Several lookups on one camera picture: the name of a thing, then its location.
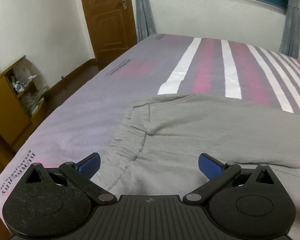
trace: door panel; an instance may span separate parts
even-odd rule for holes
[[[99,63],[110,63],[137,43],[131,0],[82,0],[92,47]]]

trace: wooden floor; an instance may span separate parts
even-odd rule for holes
[[[93,78],[98,72],[99,68],[97,66],[91,66],[78,75],[75,80],[67,85],[66,88],[58,92],[57,95],[54,95],[48,102],[49,113],[52,113],[58,106],[62,105],[74,92],[76,92],[87,81]],[[10,237],[11,234],[9,230],[0,219],[0,240],[8,240]]]

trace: curtain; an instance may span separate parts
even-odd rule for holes
[[[298,58],[300,45],[300,0],[288,0],[286,22],[284,25],[279,52]]]
[[[136,0],[137,11],[137,39],[138,42],[144,40],[151,34],[155,34],[155,26],[151,13],[149,0]]]

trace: gray bedsheet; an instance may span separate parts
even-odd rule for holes
[[[87,82],[30,136],[0,175],[0,216],[9,193],[32,162],[57,167],[102,152],[131,101],[191,92],[300,115],[300,61],[232,41],[148,37]],[[299,169],[291,172],[300,176]]]
[[[300,116],[284,111],[202,94],[136,101],[92,181],[117,196],[183,197],[207,181],[198,169],[202,152],[223,163],[275,164],[297,208],[289,235],[300,239],[300,174],[288,168],[300,168]]]

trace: bed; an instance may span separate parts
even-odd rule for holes
[[[175,93],[238,98],[300,115],[300,60],[233,41],[148,37],[88,81],[30,136],[0,175],[0,217],[5,200],[31,163],[58,167],[102,152],[131,101]],[[283,184],[298,202],[300,218],[300,169],[277,167],[275,172],[279,178],[289,175]],[[102,174],[91,180],[103,186]],[[300,224],[290,234],[300,239]]]

